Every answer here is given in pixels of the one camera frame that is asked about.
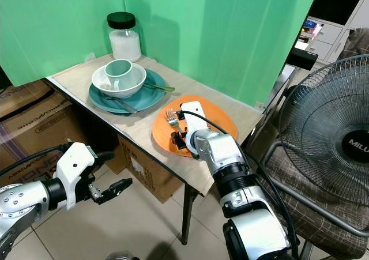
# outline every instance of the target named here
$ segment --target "orange plate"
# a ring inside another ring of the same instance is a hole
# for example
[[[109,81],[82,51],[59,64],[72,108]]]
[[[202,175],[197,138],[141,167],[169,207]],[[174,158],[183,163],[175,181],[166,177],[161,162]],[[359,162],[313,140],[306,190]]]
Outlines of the orange plate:
[[[205,116],[214,122],[215,124],[222,127],[226,132],[233,136],[235,139],[237,137],[237,127],[233,123],[232,119],[217,105],[209,102],[200,96],[195,95],[187,95],[182,96],[171,103],[167,104],[158,114],[154,125],[152,127],[152,135],[159,146],[163,149],[175,153],[176,155],[192,157],[191,152],[188,149],[179,150],[175,144],[171,141],[171,133],[176,131],[175,127],[171,127],[166,118],[165,111],[166,109],[172,108],[173,111],[180,110],[181,103],[188,103],[190,101],[198,101],[201,103],[202,109],[205,113]],[[187,126],[186,120],[179,121],[180,128],[184,131]]]

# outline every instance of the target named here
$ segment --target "teal plate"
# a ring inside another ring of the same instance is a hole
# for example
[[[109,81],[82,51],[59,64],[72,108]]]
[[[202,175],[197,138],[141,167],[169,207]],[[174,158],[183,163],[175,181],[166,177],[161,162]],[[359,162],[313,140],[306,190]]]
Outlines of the teal plate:
[[[148,69],[146,69],[145,83],[166,86],[165,81],[160,75]],[[93,84],[91,84],[88,93],[92,102],[97,107],[111,113],[129,114],[129,111],[124,109],[117,101],[105,99],[104,95],[95,86],[93,86]],[[144,85],[137,93],[133,94],[131,97],[116,100],[122,100],[129,106],[137,109],[137,111],[142,111],[155,105],[164,97],[164,95],[165,90]]]

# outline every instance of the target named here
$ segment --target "teal mug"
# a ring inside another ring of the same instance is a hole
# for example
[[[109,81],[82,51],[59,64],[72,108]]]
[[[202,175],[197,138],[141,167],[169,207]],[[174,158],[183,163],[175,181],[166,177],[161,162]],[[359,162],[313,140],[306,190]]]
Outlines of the teal mug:
[[[109,62],[104,69],[111,89],[121,91],[136,86],[137,82],[132,73],[132,63],[127,59],[116,59]]]

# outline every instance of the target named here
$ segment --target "table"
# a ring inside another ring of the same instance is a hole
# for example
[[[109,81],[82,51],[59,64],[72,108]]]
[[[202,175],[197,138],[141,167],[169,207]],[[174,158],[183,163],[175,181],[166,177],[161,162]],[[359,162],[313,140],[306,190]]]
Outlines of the table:
[[[88,96],[93,72],[112,60],[114,60],[112,55],[105,55],[49,76],[46,78],[46,81],[73,102],[98,116],[118,134],[127,138],[128,141],[142,149],[166,170],[185,183],[181,241],[182,244],[186,244],[193,201],[198,194],[206,195],[214,181],[206,162],[177,156],[163,150],[155,143],[151,135],[151,128],[157,114],[170,101],[183,95],[200,95],[220,106],[233,119],[238,128],[237,141],[241,144],[262,118],[262,113],[247,104],[162,65],[154,59],[142,56],[136,63],[157,72],[169,86],[174,86],[176,90],[167,92],[160,102],[146,110],[128,116],[114,115],[96,107]]]

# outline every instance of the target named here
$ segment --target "green backdrop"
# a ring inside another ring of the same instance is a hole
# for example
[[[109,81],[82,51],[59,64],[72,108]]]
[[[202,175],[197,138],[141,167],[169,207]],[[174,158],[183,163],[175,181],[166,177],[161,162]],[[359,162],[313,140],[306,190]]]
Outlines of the green backdrop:
[[[106,14],[136,15],[142,52],[254,106],[265,102],[312,0],[0,0],[14,85],[111,52]]]

